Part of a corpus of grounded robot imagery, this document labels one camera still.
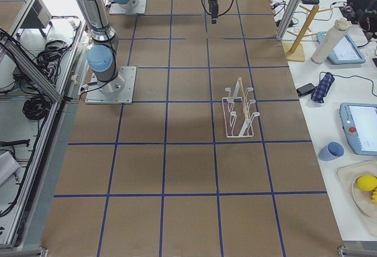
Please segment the blue cloth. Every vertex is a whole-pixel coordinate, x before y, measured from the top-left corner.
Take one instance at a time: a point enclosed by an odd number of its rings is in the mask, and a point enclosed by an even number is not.
[[[335,81],[334,76],[331,73],[326,73],[322,80],[319,82],[317,88],[312,93],[312,101],[317,103],[324,103],[323,98],[329,92],[332,83]]]

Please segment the yellow lemon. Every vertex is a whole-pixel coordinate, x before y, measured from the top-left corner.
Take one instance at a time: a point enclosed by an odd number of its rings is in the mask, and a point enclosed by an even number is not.
[[[377,187],[377,178],[371,174],[365,174],[356,180],[358,188],[364,191],[372,191]]]

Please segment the plate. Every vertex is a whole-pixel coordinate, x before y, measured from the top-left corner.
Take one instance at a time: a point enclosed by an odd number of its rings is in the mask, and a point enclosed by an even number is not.
[[[372,218],[377,218],[377,205],[372,202],[372,192],[363,191],[358,188],[356,184],[357,178],[354,179],[351,187],[352,198],[356,205],[363,211],[366,215]]]

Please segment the display screen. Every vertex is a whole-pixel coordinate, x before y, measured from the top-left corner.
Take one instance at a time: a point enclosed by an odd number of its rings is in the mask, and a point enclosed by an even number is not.
[[[349,106],[361,150],[377,151],[377,107]]]

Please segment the wooden base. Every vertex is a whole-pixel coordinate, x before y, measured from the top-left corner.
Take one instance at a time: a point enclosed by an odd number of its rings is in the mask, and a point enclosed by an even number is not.
[[[283,49],[285,52],[285,57],[287,58],[287,61],[305,61],[305,53],[304,48],[302,47],[302,44],[299,44],[296,51],[294,53],[289,52],[290,48],[292,47],[293,43],[287,43],[283,42]]]

